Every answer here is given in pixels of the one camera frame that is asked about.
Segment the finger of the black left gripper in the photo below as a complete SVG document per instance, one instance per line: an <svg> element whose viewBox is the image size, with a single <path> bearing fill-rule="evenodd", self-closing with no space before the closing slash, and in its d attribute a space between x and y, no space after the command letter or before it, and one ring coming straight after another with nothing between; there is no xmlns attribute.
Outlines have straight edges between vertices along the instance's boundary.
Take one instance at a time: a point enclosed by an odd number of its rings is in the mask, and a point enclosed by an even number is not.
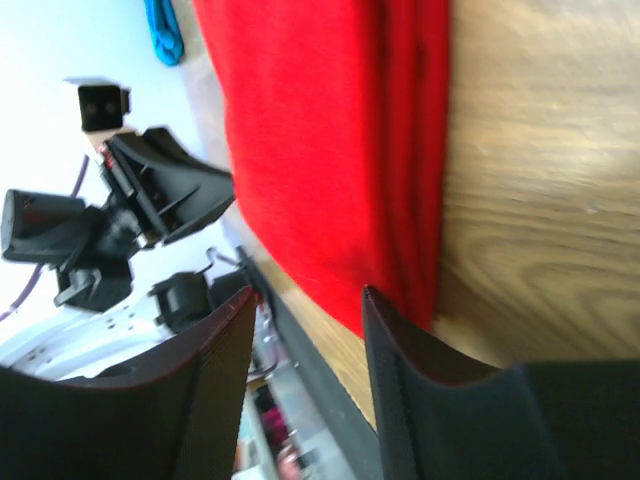
<svg viewBox="0 0 640 480"><path fill-rule="evenodd" d="M191 156L164 127L107 140L107 185L144 245L197 233L235 200L231 174Z"/></svg>

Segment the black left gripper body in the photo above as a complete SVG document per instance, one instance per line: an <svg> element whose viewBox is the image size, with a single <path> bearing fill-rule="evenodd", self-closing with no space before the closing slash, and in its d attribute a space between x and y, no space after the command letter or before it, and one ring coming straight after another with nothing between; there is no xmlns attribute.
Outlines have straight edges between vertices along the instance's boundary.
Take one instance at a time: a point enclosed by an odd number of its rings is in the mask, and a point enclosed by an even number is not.
<svg viewBox="0 0 640 480"><path fill-rule="evenodd" d="M101 207L78 196L91 163L107 172L102 163L107 162L108 139L87 149L71 194L9 189L4 197L1 257L54 271L57 307L108 310L132 291L129 259L137 251L138 235L131 212L116 203L112 192Z"/></svg>

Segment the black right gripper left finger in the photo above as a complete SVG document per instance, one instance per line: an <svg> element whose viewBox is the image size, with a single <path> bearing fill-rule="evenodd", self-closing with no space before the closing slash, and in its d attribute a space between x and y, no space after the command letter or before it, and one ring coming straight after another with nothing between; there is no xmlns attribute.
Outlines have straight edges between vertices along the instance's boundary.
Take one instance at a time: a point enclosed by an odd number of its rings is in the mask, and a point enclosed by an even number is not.
<svg viewBox="0 0 640 480"><path fill-rule="evenodd" d="M242 288L193 327L94 377L1 372L5 479L228 479L256 296Z"/></svg>

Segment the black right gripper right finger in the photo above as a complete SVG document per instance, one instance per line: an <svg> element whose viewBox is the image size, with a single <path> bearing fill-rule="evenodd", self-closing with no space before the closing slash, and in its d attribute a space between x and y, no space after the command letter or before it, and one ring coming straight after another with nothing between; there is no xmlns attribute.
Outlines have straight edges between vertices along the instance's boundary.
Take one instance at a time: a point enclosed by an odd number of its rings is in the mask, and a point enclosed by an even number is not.
<svg viewBox="0 0 640 480"><path fill-rule="evenodd" d="M635 479L637 360L498 369L366 288L362 319L388 479Z"/></svg>

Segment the red t shirt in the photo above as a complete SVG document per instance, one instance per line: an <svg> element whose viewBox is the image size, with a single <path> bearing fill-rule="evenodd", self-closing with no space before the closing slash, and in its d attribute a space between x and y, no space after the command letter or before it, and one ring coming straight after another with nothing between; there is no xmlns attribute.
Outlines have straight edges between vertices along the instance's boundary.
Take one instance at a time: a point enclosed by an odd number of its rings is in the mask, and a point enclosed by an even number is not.
<svg viewBox="0 0 640 480"><path fill-rule="evenodd" d="M356 334L381 291L428 329L446 157L446 1L198 1L239 208Z"/></svg>

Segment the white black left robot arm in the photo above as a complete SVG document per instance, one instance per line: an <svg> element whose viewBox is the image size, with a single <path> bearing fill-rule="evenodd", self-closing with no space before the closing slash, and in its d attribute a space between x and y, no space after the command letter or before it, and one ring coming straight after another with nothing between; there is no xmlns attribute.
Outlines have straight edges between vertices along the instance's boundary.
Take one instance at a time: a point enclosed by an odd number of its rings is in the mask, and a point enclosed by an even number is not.
<svg viewBox="0 0 640 480"><path fill-rule="evenodd" d="M122 130L94 148L103 205L6 194L3 258L37 265L56 289L53 311L2 320L5 368L93 377L191 330L247 282L222 236L234 202L227 171L192 157L163 127Z"/></svg>

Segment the blue folded t shirt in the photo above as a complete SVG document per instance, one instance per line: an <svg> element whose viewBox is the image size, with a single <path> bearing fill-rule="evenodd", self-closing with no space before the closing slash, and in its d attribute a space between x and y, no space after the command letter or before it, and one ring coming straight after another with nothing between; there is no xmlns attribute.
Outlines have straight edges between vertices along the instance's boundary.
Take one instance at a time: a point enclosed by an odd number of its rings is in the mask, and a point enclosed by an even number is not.
<svg viewBox="0 0 640 480"><path fill-rule="evenodd" d="M177 66L184 55L184 43L170 0L145 0L146 18L156 57L167 67Z"/></svg>

